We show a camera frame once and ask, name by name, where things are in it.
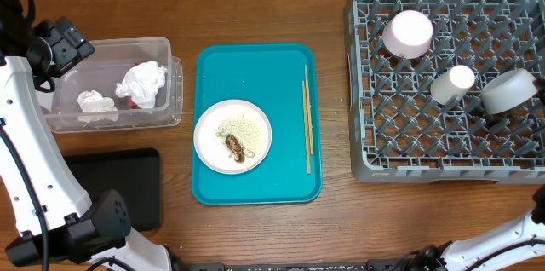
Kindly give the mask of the wooden chopstick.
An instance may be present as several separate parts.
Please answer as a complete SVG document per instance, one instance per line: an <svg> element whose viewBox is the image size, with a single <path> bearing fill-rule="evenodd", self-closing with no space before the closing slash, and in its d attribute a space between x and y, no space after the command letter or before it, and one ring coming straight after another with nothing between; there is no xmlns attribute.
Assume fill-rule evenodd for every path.
<svg viewBox="0 0 545 271"><path fill-rule="evenodd" d="M311 163L310 163L310 140L309 140L309 130L308 130L308 118L307 118L307 94L305 90L305 82L301 82L302 90L302 102L303 102L303 118L304 118L304 127L305 127L305 143L306 143L306 163L307 163L307 174L312 173Z"/></svg>
<svg viewBox="0 0 545 271"><path fill-rule="evenodd" d="M310 154L314 155L314 147L313 147L313 124L312 124L312 108L311 108L311 102L310 102L310 91L309 91L309 83L308 83L308 70L307 65L305 65L305 78L303 82L304 87L304 93L306 97L306 109L307 109L307 130L308 130L308 137L309 137L309 148L310 148Z"/></svg>

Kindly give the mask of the white dinner plate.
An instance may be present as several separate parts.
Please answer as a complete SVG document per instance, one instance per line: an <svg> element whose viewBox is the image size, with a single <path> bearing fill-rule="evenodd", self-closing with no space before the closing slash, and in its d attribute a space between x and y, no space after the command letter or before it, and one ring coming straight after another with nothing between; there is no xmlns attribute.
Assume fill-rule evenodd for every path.
<svg viewBox="0 0 545 271"><path fill-rule="evenodd" d="M261 130L262 146L251 150L254 158L247 158L242 164L229 157L229 151L221 138L215 136L219 123L226 118L251 118ZM194 128L193 145L198 158L212 170L221 174L242 174L256 168L267 156L272 145L272 126L266 114L256 105L243 100L220 101L198 119Z"/></svg>

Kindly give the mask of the large white napkin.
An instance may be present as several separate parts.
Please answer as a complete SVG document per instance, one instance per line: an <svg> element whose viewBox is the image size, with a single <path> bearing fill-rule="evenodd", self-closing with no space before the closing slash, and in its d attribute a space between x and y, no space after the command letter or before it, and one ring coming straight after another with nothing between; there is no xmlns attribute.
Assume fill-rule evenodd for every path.
<svg viewBox="0 0 545 271"><path fill-rule="evenodd" d="M167 68L156 61L148 61L130 68L120 83L116 83L117 97L130 97L141 109L155 107L158 91L166 83Z"/></svg>

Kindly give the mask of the pink shallow bowl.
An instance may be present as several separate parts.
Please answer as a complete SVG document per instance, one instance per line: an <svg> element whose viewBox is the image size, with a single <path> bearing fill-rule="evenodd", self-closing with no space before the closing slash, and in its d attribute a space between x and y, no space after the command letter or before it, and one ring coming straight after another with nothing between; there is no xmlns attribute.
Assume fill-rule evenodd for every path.
<svg viewBox="0 0 545 271"><path fill-rule="evenodd" d="M382 41L392 55L415 59L429 50L432 36L432 21L421 12L407 10L387 23Z"/></svg>

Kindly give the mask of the small white napkin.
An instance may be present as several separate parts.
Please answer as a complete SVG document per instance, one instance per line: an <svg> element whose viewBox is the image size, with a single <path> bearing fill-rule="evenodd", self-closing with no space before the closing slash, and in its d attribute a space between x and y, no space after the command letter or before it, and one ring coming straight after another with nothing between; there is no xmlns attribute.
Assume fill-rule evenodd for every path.
<svg viewBox="0 0 545 271"><path fill-rule="evenodd" d="M116 122L118 120L117 108L114 100L110 97L104 97L96 90L84 91L78 98L77 103L80 106L82 113L91 113L91 116L79 116L78 120L85 123L108 119ZM94 115L94 112L112 112L106 115Z"/></svg>

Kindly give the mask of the white cup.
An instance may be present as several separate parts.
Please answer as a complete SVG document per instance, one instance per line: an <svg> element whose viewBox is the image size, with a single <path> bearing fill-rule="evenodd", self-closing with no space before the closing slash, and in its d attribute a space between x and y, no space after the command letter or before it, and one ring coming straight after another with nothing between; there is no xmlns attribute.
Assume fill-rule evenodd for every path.
<svg viewBox="0 0 545 271"><path fill-rule="evenodd" d="M474 73L468 66L456 65L433 80L430 93L439 104L444 105L454 96L462 98L474 82Z"/></svg>

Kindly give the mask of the grey bowl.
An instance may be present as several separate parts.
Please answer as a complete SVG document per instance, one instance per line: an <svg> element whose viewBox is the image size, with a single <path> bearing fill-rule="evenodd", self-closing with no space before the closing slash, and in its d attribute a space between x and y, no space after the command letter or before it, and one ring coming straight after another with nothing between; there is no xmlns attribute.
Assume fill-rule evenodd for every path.
<svg viewBox="0 0 545 271"><path fill-rule="evenodd" d="M536 78L525 69L513 69L491 80L480 98L488 114L509 111L537 93Z"/></svg>

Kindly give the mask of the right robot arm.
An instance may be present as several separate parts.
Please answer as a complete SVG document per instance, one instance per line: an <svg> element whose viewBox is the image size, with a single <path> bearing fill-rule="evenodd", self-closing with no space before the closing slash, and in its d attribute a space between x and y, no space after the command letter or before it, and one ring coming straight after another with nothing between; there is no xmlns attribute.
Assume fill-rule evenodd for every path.
<svg viewBox="0 0 545 271"><path fill-rule="evenodd" d="M544 188L524 215L472 239L429 246L399 259L393 270L500 270L544 255Z"/></svg>

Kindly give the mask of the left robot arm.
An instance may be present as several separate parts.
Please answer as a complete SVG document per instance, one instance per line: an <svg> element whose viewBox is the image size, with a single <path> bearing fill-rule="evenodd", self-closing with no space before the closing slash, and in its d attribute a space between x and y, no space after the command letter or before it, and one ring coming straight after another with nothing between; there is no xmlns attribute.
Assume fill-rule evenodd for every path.
<svg viewBox="0 0 545 271"><path fill-rule="evenodd" d="M35 3L1 0L1 177L19 232L5 251L16 267L68 260L94 270L181 270L165 245L135 230L121 195L92 200L60 153L37 92L92 55L65 17L35 25Z"/></svg>

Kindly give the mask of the clear plastic waste bin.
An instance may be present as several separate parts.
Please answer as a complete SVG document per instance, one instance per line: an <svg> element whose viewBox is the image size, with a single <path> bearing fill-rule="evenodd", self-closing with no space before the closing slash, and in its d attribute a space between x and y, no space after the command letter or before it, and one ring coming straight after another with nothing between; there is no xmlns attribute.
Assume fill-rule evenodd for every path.
<svg viewBox="0 0 545 271"><path fill-rule="evenodd" d="M132 130L175 126L181 121L183 74L165 37L94 40L95 52L54 81L53 93L37 93L39 106L54 133ZM156 61L166 68L165 85L155 105L138 108L115 93L135 65Z"/></svg>

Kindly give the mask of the grey dishwasher rack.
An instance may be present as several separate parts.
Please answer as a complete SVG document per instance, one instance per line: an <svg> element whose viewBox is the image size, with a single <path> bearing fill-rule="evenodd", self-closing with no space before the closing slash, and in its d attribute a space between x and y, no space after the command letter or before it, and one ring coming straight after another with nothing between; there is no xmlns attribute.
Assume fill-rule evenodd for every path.
<svg viewBox="0 0 545 271"><path fill-rule="evenodd" d="M433 24L429 50L391 55L387 23L415 10ZM532 97L489 115L481 90L513 69L544 75L544 0L348 0L353 176L362 182L544 181L544 105ZM468 66L472 88L439 104L434 79Z"/></svg>

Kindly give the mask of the pile of white rice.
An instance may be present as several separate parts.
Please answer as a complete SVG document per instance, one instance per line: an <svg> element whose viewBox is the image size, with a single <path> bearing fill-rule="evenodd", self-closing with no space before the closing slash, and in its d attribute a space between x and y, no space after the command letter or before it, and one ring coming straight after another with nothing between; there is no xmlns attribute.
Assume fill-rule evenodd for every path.
<svg viewBox="0 0 545 271"><path fill-rule="evenodd" d="M251 118L226 118L219 123L215 135L222 139L232 135L241 147L250 150L262 146L261 130Z"/></svg>

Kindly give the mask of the teal plastic serving tray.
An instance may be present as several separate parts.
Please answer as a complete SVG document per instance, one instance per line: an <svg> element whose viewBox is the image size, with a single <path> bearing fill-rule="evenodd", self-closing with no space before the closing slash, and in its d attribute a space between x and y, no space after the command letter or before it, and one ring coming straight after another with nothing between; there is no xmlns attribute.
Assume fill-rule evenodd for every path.
<svg viewBox="0 0 545 271"><path fill-rule="evenodd" d="M301 82L308 70L313 124L307 174ZM192 157L192 193L204 205L306 203L323 186L318 86L313 52L302 43L216 45L196 65L194 117L225 100L258 106L272 126L272 145L253 170L227 175Z"/></svg>

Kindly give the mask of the brown food scrap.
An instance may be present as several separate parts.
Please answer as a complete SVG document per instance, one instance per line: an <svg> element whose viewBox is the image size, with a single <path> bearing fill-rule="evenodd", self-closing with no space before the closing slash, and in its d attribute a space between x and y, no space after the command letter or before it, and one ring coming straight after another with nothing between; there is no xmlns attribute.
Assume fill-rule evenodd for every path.
<svg viewBox="0 0 545 271"><path fill-rule="evenodd" d="M242 164L247 158L254 158L255 153L246 149L236 136L226 133L224 130L217 131L215 136L222 139L224 146L230 153L229 157L233 158L236 163Z"/></svg>

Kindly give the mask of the black rectangular tray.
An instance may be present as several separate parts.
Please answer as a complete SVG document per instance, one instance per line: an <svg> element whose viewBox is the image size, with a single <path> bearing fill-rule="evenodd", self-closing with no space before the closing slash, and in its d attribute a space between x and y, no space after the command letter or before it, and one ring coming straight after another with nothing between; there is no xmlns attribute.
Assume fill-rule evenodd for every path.
<svg viewBox="0 0 545 271"><path fill-rule="evenodd" d="M140 148L65 157L66 164L92 199L117 191L127 204L133 228L159 228L162 222L161 159L158 150Z"/></svg>

